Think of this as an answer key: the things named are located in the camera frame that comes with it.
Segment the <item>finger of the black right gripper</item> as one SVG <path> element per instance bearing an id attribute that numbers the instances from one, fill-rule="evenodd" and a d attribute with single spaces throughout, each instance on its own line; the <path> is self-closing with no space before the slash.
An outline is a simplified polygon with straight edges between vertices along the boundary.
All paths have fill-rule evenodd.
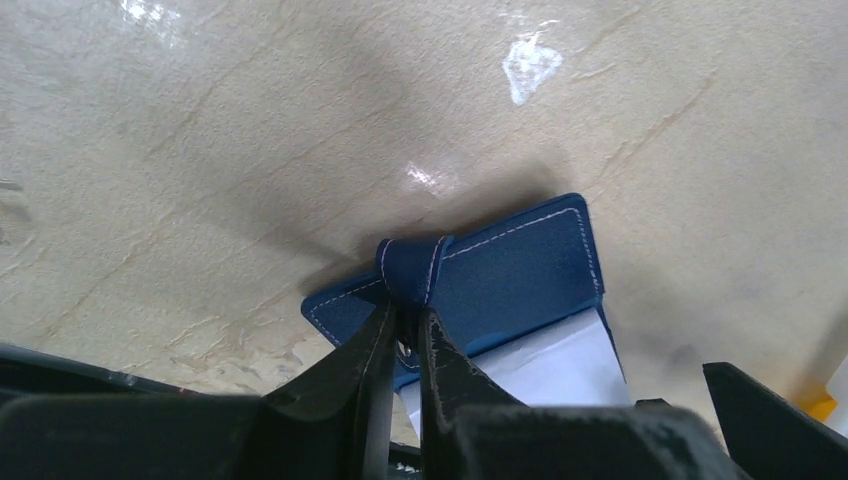
<path id="1" fill-rule="evenodd" d="M 702 370 L 728 454 L 747 478 L 847 478 L 844 436 L 731 363 Z"/>

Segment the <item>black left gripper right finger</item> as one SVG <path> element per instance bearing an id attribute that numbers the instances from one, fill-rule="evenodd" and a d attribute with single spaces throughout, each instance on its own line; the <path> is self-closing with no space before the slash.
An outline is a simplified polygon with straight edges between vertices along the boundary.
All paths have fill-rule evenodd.
<path id="1" fill-rule="evenodd" d="M 740 479 L 696 414 L 665 403 L 529 407 L 418 320 L 427 479 Z"/>

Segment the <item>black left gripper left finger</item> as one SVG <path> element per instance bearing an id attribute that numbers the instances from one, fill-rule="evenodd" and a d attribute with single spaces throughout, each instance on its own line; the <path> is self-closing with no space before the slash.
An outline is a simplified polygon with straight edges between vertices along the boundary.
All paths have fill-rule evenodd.
<path id="1" fill-rule="evenodd" d="M 351 339 L 265 395 L 283 479 L 385 479 L 396 310 L 377 306 Z"/>

